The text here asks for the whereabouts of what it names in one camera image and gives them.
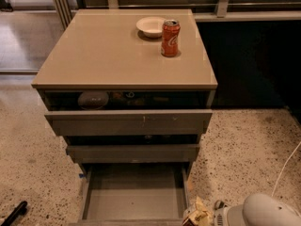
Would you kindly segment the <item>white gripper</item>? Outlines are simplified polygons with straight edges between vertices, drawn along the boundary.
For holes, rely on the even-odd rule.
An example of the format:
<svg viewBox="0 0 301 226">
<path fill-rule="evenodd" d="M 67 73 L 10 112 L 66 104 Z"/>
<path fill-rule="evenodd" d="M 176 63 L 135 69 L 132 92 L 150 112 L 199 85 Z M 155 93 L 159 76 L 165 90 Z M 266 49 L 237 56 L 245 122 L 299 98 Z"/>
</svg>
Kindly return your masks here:
<svg viewBox="0 0 301 226">
<path fill-rule="evenodd" d="M 213 214 L 207 210 L 198 211 L 198 226 L 246 226 L 243 218 L 243 206 L 219 207 Z"/>
</svg>

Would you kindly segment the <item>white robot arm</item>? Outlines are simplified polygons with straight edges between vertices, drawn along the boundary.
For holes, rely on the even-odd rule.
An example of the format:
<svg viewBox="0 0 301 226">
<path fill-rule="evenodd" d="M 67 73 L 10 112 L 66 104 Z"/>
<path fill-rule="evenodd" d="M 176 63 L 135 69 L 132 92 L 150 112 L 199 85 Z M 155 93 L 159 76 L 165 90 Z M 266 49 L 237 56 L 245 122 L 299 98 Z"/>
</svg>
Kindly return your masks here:
<svg viewBox="0 0 301 226">
<path fill-rule="evenodd" d="M 194 217 L 198 226 L 301 226 L 301 215 L 291 206 L 262 194 L 254 193 L 246 197 L 243 204 L 226 206 L 208 213 L 198 210 Z"/>
</svg>

